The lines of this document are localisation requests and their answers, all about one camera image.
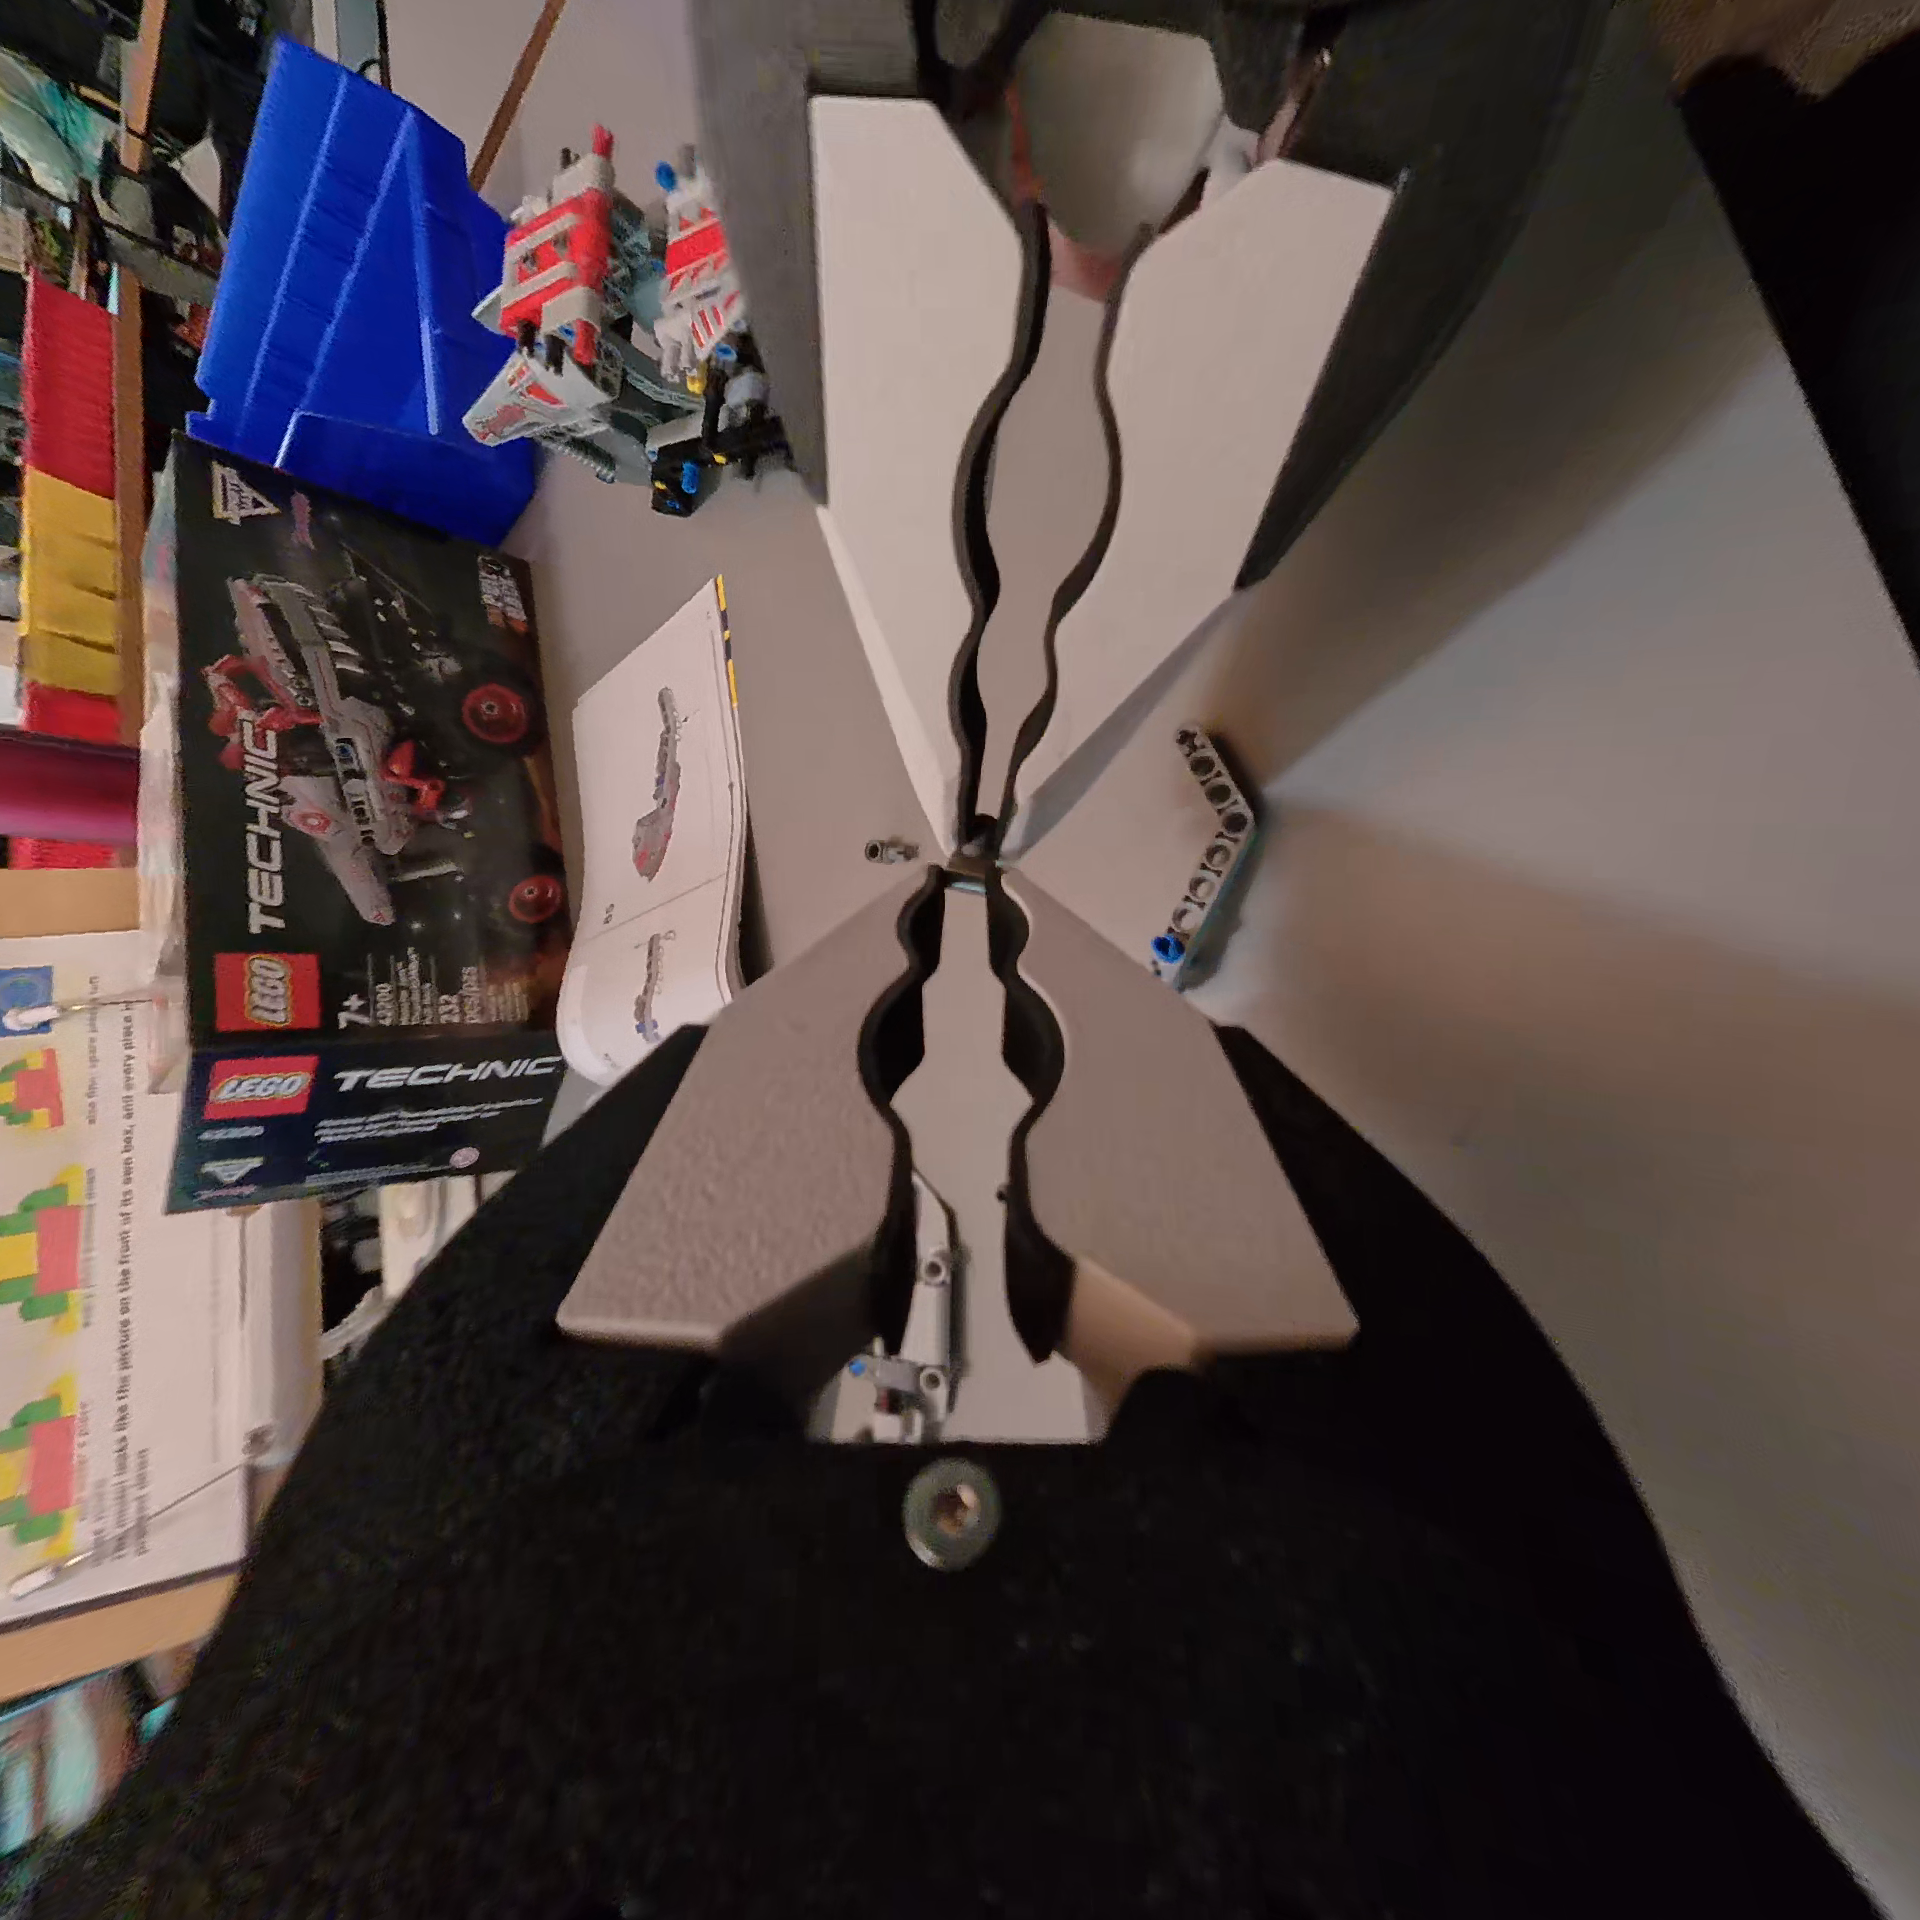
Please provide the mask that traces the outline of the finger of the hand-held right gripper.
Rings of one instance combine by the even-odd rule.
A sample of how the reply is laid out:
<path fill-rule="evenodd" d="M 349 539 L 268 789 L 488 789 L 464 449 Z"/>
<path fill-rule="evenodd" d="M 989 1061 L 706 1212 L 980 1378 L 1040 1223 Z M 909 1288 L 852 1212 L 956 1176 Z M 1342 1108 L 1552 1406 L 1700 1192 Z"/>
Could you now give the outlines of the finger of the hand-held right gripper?
<path fill-rule="evenodd" d="M 952 131 L 919 4 L 690 4 L 690 44 L 794 465 L 927 827 L 968 849 L 1001 587 L 989 470 L 1040 346 L 1045 223 Z"/>
<path fill-rule="evenodd" d="M 1272 577 L 1501 274 L 1613 4 L 1071 4 L 1204 35 L 1222 138 L 1137 244 L 1092 399 L 1107 496 L 1049 609 L 1001 849 L 1050 831 L 1163 667 Z"/>

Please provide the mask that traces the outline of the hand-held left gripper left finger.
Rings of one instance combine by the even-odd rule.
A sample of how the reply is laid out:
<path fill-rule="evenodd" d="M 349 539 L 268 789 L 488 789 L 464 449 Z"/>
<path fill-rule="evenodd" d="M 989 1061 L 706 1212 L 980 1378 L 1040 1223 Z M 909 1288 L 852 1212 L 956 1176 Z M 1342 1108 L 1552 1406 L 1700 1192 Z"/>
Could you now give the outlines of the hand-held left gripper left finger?
<path fill-rule="evenodd" d="M 663 1348 L 813 1410 L 919 1273 L 913 1150 L 895 1108 L 927 1061 L 946 874 L 919 868 L 700 1030 L 555 1325 Z"/>

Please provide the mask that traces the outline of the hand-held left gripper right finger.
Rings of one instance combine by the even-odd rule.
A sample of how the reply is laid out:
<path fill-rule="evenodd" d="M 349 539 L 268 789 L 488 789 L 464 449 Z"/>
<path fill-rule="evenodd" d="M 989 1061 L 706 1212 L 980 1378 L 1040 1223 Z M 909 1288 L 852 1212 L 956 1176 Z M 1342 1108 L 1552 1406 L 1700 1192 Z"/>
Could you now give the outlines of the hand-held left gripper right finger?
<path fill-rule="evenodd" d="M 1006 1301 L 1092 1406 L 1154 1373 L 1337 1354 L 1355 1306 L 1222 1034 L 1027 875 L 996 883 L 1011 1138 Z"/>

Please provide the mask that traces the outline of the grey bent toy beam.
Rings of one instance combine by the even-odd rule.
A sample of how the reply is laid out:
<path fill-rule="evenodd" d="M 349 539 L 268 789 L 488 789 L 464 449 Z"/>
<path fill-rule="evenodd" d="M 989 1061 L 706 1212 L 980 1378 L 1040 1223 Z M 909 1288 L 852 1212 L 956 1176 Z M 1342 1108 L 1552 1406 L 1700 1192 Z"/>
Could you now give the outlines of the grey bent toy beam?
<path fill-rule="evenodd" d="M 1190 961 L 1178 977 L 1163 977 L 1154 972 L 1152 958 L 1152 972 L 1166 986 L 1190 994 L 1218 972 L 1228 943 L 1237 931 L 1237 910 L 1246 902 L 1246 889 L 1255 882 L 1260 849 L 1260 806 L 1237 782 L 1237 766 L 1228 745 L 1208 729 L 1197 723 L 1178 729 L 1173 748 L 1184 762 L 1197 799 L 1208 812 L 1208 834 L 1163 925 L 1178 931 L 1190 943 Z"/>

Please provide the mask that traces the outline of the grey desk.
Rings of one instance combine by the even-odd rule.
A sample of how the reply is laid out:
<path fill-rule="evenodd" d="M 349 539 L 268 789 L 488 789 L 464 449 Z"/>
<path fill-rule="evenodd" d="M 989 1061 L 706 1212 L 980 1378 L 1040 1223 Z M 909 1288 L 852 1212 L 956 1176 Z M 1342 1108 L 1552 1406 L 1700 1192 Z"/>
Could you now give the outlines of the grey desk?
<path fill-rule="evenodd" d="M 1270 831 L 1204 1010 L 1517 1288 L 1916 1917 L 1916 660 L 1650 16 L 1406 416 L 1026 865 L 1138 935 L 1148 735 L 1215 717 Z"/>

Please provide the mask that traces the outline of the grey toy connector piece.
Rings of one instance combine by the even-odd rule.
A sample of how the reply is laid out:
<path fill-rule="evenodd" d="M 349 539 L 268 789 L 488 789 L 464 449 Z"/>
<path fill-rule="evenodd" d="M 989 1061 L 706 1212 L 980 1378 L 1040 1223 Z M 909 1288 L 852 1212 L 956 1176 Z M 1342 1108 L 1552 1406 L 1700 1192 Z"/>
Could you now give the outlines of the grey toy connector piece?
<path fill-rule="evenodd" d="M 940 1241 L 919 1259 L 900 1348 L 872 1340 L 847 1366 L 841 1378 L 872 1399 L 872 1441 L 922 1446 L 946 1428 L 963 1373 L 956 1325 L 956 1250 Z"/>

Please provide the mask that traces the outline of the red white toy truck model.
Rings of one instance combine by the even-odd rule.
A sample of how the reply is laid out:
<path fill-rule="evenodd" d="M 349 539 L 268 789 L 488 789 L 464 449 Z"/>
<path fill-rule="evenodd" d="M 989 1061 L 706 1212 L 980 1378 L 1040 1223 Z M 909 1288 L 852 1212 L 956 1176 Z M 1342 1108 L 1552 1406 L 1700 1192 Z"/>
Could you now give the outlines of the red white toy truck model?
<path fill-rule="evenodd" d="M 564 150 L 551 186 L 513 206 L 471 318 L 512 346 L 464 413 L 476 445 L 542 445 L 671 517 L 728 472 L 794 465 L 698 147 L 654 167 L 645 202 L 618 182 L 611 131 Z"/>

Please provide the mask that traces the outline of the white instruction booklet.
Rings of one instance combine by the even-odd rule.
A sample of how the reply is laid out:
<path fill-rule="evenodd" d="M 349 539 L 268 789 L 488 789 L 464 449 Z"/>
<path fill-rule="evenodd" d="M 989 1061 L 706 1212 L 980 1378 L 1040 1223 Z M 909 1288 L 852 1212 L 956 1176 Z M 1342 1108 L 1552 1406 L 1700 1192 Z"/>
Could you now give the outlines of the white instruction booklet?
<path fill-rule="evenodd" d="M 582 891 L 555 1034 L 575 1075 L 615 1085 L 743 990 L 752 799 L 725 581 L 575 702 L 571 738 Z"/>

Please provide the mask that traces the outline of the wooden stick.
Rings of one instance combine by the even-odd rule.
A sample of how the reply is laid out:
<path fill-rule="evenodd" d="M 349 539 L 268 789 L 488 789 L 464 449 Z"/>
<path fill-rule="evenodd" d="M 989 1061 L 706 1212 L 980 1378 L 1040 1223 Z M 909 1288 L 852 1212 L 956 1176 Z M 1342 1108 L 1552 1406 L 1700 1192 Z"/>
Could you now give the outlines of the wooden stick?
<path fill-rule="evenodd" d="M 549 50 L 551 35 L 561 31 L 564 11 L 569 11 L 569 0 L 542 4 L 538 21 L 532 21 L 513 64 L 512 64 L 512 78 L 507 78 L 507 87 L 491 111 L 491 121 L 488 121 L 476 154 L 470 155 L 470 186 L 471 191 L 483 191 L 491 182 L 491 167 L 495 167 L 495 161 L 517 121 L 527 91 L 530 91 L 532 78 L 542 73 L 546 50 Z"/>

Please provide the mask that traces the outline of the blue plastic bin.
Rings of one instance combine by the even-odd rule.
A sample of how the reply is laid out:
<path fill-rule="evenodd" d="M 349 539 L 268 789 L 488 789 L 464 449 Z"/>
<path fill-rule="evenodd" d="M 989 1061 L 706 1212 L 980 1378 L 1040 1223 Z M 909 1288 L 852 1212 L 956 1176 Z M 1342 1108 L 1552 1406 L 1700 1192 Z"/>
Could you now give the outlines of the blue plastic bin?
<path fill-rule="evenodd" d="M 457 133 L 278 44 L 257 111 L 187 416 L 201 445 L 476 547 L 538 492 L 532 445 L 480 445 L 470 406 L 512 346 L 471 310 L 507 223 Z"/>

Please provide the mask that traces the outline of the black toy set box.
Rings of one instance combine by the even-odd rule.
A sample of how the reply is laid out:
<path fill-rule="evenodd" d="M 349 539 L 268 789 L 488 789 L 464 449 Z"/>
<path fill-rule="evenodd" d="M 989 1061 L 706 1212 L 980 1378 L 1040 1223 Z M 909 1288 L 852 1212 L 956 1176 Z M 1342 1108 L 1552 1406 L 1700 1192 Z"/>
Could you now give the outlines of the black toy set box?
<path fill-rule="evenodd" d="M 530 569 L 174 434 L 140 608 L 169 1212 L 517 1170 L 571 945 Z"/>

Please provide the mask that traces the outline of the stack of red yellow bins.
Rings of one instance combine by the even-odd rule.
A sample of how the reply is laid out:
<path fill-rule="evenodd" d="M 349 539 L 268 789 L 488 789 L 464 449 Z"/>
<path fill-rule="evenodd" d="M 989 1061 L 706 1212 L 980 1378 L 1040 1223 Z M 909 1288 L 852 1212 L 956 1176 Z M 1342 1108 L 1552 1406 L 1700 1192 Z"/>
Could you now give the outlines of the stack of red yellow bins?
<path fill-rule="evenodd" d="M 116 321 L 31 272 L 22 299 L 22 566 L 14 667 L 25 722 L 131 748 L 133 613 L 122 566 Z"/>

